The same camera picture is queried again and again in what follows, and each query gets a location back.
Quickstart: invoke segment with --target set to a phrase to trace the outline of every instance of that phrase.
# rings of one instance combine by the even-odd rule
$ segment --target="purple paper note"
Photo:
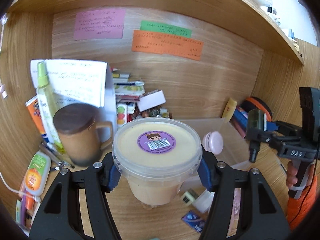
[[[77,13],[73,39],[122,39],[124,15],[118,8]]]

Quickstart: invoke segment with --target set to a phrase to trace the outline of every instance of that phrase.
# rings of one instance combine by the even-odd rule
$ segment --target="dark brown lid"
[[[87,129],[94,122],[96,110],[87,104],[72,104],[58,110],[53,117],[56,130],[62,134],[75,134]]]

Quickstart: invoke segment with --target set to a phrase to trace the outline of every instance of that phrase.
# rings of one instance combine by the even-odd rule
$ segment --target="green paper note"
[[[165,23],[141,21],[140,30],[141,31],[168,33],[168,34],[179,35],[179,36],[191,38],[191,30],[185,29],[182,27],[178,27],[178,26],[174,26],[174,25],[170,25],[170,24],[165,24]]]

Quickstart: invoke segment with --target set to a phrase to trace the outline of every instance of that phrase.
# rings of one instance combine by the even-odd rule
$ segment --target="human hand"
[[[315,165],[312,164],[309,169],[309,177],[307,180],[306,187],[311,185],[314,170],[315,170]],[[297,173],[298,173],[298,170],[293,166],[292,162],[290,161],[288,163],[287,181],[286,181],[286,185],[288,188],[292,187],[294,184],[296,184],[298,182],[298,179],[296,177]]]

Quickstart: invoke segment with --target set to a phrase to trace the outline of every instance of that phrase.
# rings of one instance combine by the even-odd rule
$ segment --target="white wall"
[[[280,17],[282,29],[292,29],[297,39],[317,45],[309,14],[298,0],[273,0],[273,7]]]

